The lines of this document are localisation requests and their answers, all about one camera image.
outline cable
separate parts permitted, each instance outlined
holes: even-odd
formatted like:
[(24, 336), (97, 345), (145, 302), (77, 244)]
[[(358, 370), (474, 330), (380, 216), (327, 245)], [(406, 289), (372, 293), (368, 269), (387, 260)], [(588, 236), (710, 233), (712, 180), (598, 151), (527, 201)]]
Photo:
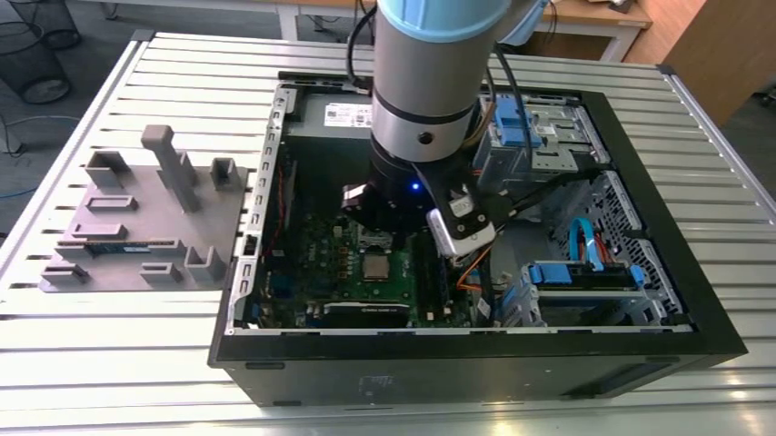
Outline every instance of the cable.
[[(363, 5), (363, 0), (358, 0), (358, 2), (359, 2), (359, 6), (362, 7), (362, 12), (363, 12), (363, 14), (364, 14), (364, 15), (366, 15), (366, 14), (368, 14), (368, 13), (366, 12), (366, 6)], [(370, 44), (371, 44), (371, 45), (375, 45), (375, 28), (374, 28), (374, 24), (372, 24), (372, 21), (374, 21), (374, 20), (375, 20), (375, 19), (372, 18), (372, 19), (368, 21), (368, 33), (370, 33), (370, 35), (371, 35), (371, 38), (370, 38)]]
[(485, 77), (487, 80), (487, 89), (490, 92), (490, 104), (487, 105), (485, 114), (479, 119), (479, 124), (477, 129), (474, 129), (474, 133), (463, 140), (463, 145), (461, 145), (461, 147), (465, 149), (479, 142), (485, 132), (487, 132), (487, 126), (490, 124), (490, 120), (493, 120), (493, 114), (495, 114), (495, 83), (493, 82), (493, 74), (490, 73), (490, 68), (487, 67), (485, 68)]
[(509, 82), (509, 86), (511, 87), (511, 94), (514, 94), (515, 103), (518, 107), (519, 119), (522, 121), (522, 138), (525, 141), (525, 150), (529, 159), (529, 171), (533, 168), (533, 149), (531, 149), (531, 134), (530, 134), (530, 126), (529, 126), (529, 119), (525, 115), (525, 106), (522, 104), (522, 94), (519, 93), (518, 89), (518, 81), (514, 79), (514, 74), (511, 72), (511, 67), (509, 66), (509, 62), (506, 61), (505, 53), (501, 49), (501, 45), (497, 44), (493, 48), (495, 51), (495, 57), (498, 57), (498, 62), (501, 63), (501, 67), (505, 70), (506, 74), (506, 81)]
[(80, 118), (75, 117), (75, 116), (67, 116), (67, 115), (39, 115), (39, 116), (31, 116), (28, 118), (21, 118), (20, 120), (12, 121), (11, 123), (5, 124), (7, 127), (12, 127), (15, 125), (19, 124), (24, 124), (29, 121), (35, 121), (35, 120), (71, 120), (71, 121), (81, 121)]
[[(339, 37), (339, 35), (336, 34), (336, 32), (334, 32), (331, 29), (327, 29), (326, 27), (323, 27), (323, 26), (322, 26), (322, 25), (320, 25), (320, 24), (319, 24), (319, 23), (315, 21), (315, 18), (312, 18), (312, 15), (304, 15), (304, 16), (306, 16), (306, 17), (307, 17), (307, 19), (308, 19), (308, 20), (312, 22), (312, 26), (314, 26), (314, 28), (312, 28), (312, 31), (314, 31), (314, 32), (318, 32), (318, 33), (320, 33), (320, 34), (327, 34), (327, 35), (330, 35), (330, 36), (331, 36), (331, 37), (335, 39), (336, 43), (338, 43), (338, 44), (342, 44), (342, 42), (343, 42), (343, 41), (342, 41), (342, 38)], [(323, 21), (324, 21), (326, 23), (332, 23), (332, 22), (335, 22), (336, 20), (334, 20), (334, 21), (326, 21), (326, 20), (323, 20)]]
[(13, 197), (21, 197), (24, 194), (33, 193), (36, 189), (37, 186), (35, 186), (32, 189), (28, 189), (27, 191), (21, 191), (20, 193), (4, 193), (3, 195), (0, 195), (0, 200)]
[(555, 39), (555, 32), (558, 31), (558, 7), (553, 0), (549, 0), (549, 7), (551, 10), (551, 18), (549, 21), (549, 28), (546, 29), (549, 32), (545, 34), (545, 45), (553, 42)]
[(11, 150), (11, 136), (8, 134), (8, 124), (5, 122), (5, 117), (3, 116), (3, 114), (0, 114), (0, 123), (3, 123), (3, 134), (5, 135), (5, 149), (8, 152), (8, 156), (11, 156), (13, 159), (19, 159), (25, 152), (24, 144), (20, 145), (20, 148), (16, 150), (16, 152)]
[(466, 289), (466, 288), (462, 288), (462, 286), (463, 286), (463, 280), (467, 278), (467, 276), (474, 271), (474, 268), (477, 267), (478, 263), (482, 261), (482, 258), (485, 257), (485, 255), (490, 252), (490, 249), (491, 248), (493, 248), (493, 244), (487, 245), (487, 248), (485, 248), (482, 250), (482, 253), (479, 253), (479, 256), (477, 256), (477, 259), (474, 259), (474, 262), (469, 265), (466, 271), (461, 275), (461, 278), (458, 279), (458, 282), (455, 283), (455, 288), (458, 288), (458, 289)]
[(573, 261), (581, 260), (579, 251), (575, 243), (579, 238), (579, 231), (585, 236), (585, 252), (586, 259), (593, 263), (593, 271), (604, 271), (604, 263), (598, 258), (598, 247), (596, 244), (596, 232), (593, 231), (593, 223), (586, 218), (577, 216), (571, 220), (569, 227), (569, 258)]
[(366, 23), (372, 18), (372, 16), (375, 16), (375, 14), (376, 14), (376, 5), (372, 6), (372, 8), (368, 10), (366, 15), (359, 20), (359, 22), (355, 24), (355, 27), (352, 27), (352, 32), (350, 32), (350, 36), (348, 36), (346, 69), (348, 70), (350, 83), (352, 84), (352, 86), (355, 86), (356, 88), (360, 88), (360, 89), (366, 89), (368, 87), (368, 84), (359, 77), (356, 77), (355, 73), (352, 72), (352, 48), (355, 45), (355, 38), (358, 37), (359, 33), (362, 32), (363, 27), (366, 26)]
[[(318, 22), (315, 21), (315, 17), (312, 15), (304, 15), (304, 16), (312, 21), (312, 23), (318, 24)], [(318, 17), (318, 19), (320, 21), (323, 21), (324, 23), (328, 23), (328, 24), (338, 22), (339, 19), (342, 18), (340, 16), (338, 16), (334, 20), (327, 20), (326, 18), (323, 18), (319, 15), (315, 15), (315, 16)]]
[(517, 213), (521, 213), (526, 209), (534, 207), (545, 198), (558, 189), (563, 184), (570, 182), (578, 182), (581, 180), (590, 180), (601, 174), (598, 168), (584, 170), (579, 173), (566, 173), (557, 175), (549, 179), (542, 185), (525, 194), (518, 200), (511, 204), (511, 208)]
[(5, 117), (3, 116), (3, 114), (0, 114), (0, 123), (3, 123), (3, 128), (4, 128), (4, 136), (5, 136), (5, 148), (7, 148), (7, 153), (8, 156), (11, 156), (13, 159), (19, 159), (21, 157), (21, 155), (25, 153), (24, 150), (24, 146), (21, 145), (19, 150), (12, 151), (11, 150), (11, 138), (9, 138), (9, 134), (8, 134), (8, 128), (19, 125), (19, 124), (24, 124), (28, 123), (29, 121), (36, 121), (36, 120), (71, 120), (71, 121), (81, 121), (80, 118), (76, 118), (73, 116), (67, 116), (67, 115), (37, 115), (37, 116), (29, 116), (27, 118), (21, 118), (20, 120), (16, 120), (11, 123), (5, 122)]

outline motherboard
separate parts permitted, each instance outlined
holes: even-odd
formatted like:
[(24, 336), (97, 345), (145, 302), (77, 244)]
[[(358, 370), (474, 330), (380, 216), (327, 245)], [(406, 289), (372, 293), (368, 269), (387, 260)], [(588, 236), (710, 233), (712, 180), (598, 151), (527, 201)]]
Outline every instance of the motherboard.
[(455, 292), (430, 235), (394, 242), (346, 216), (306, 213), (286, 238), (250, 318), (272, 328), (467, 326), (470, 297)]

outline slotted metal surface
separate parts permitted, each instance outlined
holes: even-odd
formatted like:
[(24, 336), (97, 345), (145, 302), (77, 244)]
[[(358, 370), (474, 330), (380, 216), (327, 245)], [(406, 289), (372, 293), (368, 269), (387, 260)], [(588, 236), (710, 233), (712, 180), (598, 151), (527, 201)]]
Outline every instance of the slotted metal surface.
[[(354, 57), (356, 72), (368, 73), (371, 51)], [(8, 315), (0, 322), (0, 431), (774, 434), (772, 202), (681, 84), (650, 66), (510, 60), (522, 84), (609, 96), (749, 349), (712, 370), (684, 372), (609, 401), (259, 409), (204, 362), (218, 290), (36, 289), (72, 218), (68, 206), (85, 190), (79, 165), (92, 151), (120, 150), (129, 163), (151, 163), (140, 132), (145, 124), (169, 124), (194, 164), (218, 155), (258, 168), (278, 71), (342, 73), (343, 58), (343, 47), (330, 44), (172, 34), (131, 43), (0, 249), (0, 313)], [(491, 68), (503, 82), (495, 61)]]

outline floor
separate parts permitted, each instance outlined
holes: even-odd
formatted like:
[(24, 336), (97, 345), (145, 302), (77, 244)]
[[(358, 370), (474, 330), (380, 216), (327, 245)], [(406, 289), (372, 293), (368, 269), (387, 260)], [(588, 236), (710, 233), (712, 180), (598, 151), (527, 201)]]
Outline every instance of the floor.
[[(43, 114), (79, 117), (124, 50), (129, 36), (139, 28), (188, 34), (280, 37), (278, 18), (272, 14), (121, 5), (119, 20), (107, 21), (97, 4), (69, 1), (68, 5), (84, 37), (79, 46), (59, 53), (72, 79), (72, 93), (57, 103), (31, 106), (21, 103), (0, 84), (0, 114), (8, 122)], [(1, 22), (17, 19), (7, 2), (1, 2)], [(299, 20), (299, 37), (310, 41), (343, 41), (352, 27), (352, 20), (342, 18), (335, 23), (326, 23), (330, 31), (320, 33), (314, 31), (307, 17), (299, 17)], [(29, 195), (12, 198), (3, 196), (25, 191), (40, 183), (73, 126), (75, 122), (71, 121), (44, 120), (12, 128), (13, 134), (27, 144), (27, 152), (19, 159), (0, 153), (0, 233), (9, 232), (29, 201)], [(776, 105), (762, 108), (757, 100), (752, 99), (722, 131), (770, 194), (776, 194), (776, 173), (770, 170), (776, 167)]]

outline blue cable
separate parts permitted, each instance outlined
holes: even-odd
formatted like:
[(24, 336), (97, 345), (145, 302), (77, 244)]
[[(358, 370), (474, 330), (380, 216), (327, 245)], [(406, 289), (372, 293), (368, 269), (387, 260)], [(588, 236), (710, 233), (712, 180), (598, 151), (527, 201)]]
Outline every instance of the blue cable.
[(596, 246), (596, 233), (593, 232), (593, 224), (590, 220), (577, 216), (571, 221), (569, 228), (569, 257), (573, 261), (579, 260), (579, 249), (577, 248), (577, 235), (579, 229), (585, 234), (586, 257), (593, 263), (593, 271), (604, 271), (604, 263), (598, 258), (598, 247)]
[(35, 186), (32, 189), (28, 189), (27, 191), (21, 191), (20, 193), (5, 193), (5, 194), (0, 195), (0, 200), (3, 200), (5, 198), (20, 197), (27, 193), (35, 192), (36, 189), (37, 189), (37, 186)]

